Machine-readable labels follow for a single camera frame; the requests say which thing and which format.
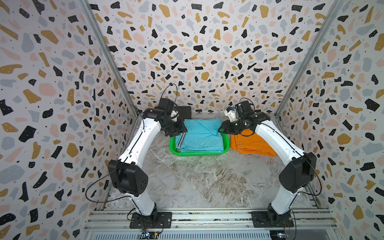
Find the green plastic basket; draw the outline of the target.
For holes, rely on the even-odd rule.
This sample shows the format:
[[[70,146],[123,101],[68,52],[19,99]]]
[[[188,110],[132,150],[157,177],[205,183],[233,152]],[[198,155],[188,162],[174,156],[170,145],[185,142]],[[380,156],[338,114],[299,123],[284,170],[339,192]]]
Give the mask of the green plastic basket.
[[[186,156],[219,156],[224,153],[226,153],[230,149],[230,138],[228,135],[221,134],[223,138],[223,151],[222,152],[185,152],[181,153],[178,151],[176,148],[176,138],[170,138],[170,151],[172,154],[181,156],[181,157],[186,157]]]

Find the orange pants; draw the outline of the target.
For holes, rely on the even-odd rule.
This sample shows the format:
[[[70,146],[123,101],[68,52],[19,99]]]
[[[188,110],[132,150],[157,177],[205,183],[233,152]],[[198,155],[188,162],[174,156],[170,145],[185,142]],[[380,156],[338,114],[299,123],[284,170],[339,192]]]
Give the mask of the orange pants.
[[[244,130],[243,135],[231,135],[230,148],[246,155],[263,155],[277,157],[273,148],[257,134],[251,135],[251,130]]]

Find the teal pants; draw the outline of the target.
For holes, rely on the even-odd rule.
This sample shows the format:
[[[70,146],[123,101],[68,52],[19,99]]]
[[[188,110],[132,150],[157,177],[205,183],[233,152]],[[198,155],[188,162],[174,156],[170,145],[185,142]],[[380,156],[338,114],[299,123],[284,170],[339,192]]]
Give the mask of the teal pants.
[[[220,118],[209,120],[184,120],[186,133],[175,137],[175,147],[180,153],[222,153],[223,137],[218,132]]]

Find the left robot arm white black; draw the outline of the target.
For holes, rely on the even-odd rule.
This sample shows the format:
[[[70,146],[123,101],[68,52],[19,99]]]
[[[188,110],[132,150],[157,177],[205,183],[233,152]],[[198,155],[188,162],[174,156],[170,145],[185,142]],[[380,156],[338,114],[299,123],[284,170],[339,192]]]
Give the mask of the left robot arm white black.
[[[178,105],[166,98],[142,113],[132,142],[117,160],[108,164],[113,187],[131,199],[137,214],[146,217],[156,213],[156,204],[146,190],[149,177],[142,166],[150,145],[160,132],[171,138],[187,132]]]

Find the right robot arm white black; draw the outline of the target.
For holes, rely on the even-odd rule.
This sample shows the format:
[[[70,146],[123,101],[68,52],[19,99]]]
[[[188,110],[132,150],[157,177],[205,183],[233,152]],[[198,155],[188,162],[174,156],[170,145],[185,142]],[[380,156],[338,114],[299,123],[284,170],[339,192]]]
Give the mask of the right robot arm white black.
[[[282,160],[285,168],[279,175],[281,186],[268,206],[270,217],[278,218],[290,212],[297,195],[307,193],[305,188],[316,175],[317,157],[291,143],[267,114],[257,112],[253,106],[248,101],[242,101],[226,108],[224,114],[228,119],[219,127],[219,133],[236,136],[250,130],[251,136],[260,136]]]

